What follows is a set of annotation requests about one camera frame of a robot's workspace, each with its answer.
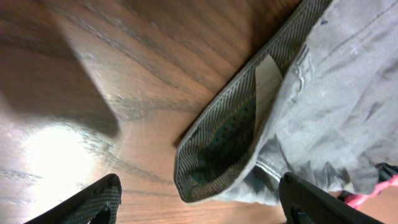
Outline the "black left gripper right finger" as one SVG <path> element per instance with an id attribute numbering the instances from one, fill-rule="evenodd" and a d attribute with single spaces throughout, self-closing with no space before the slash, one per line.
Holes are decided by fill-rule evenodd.
<path id="1" fill-rule="evenodd" d="M 291 172 L 279 182 L 279 198 L 287 223 L 382 224 Z"/>

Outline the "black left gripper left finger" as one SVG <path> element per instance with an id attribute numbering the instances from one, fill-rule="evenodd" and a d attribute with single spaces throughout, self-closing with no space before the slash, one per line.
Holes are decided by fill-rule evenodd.
<path id="1" fill-rule="evenodd" d="M 108 174 L 27 223 L 115 224 L 121 196 L 119 177 Z"/>

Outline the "grey shorts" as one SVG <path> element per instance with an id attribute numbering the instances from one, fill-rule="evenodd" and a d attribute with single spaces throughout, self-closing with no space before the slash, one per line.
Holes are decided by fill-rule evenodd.
<path id="1" fill-rule="evenodd" d="M 301 1 L 180 142 L 187 203 L 276 205 L 292 172 L 369 194 L 397 164 L 397 1 Z"/>

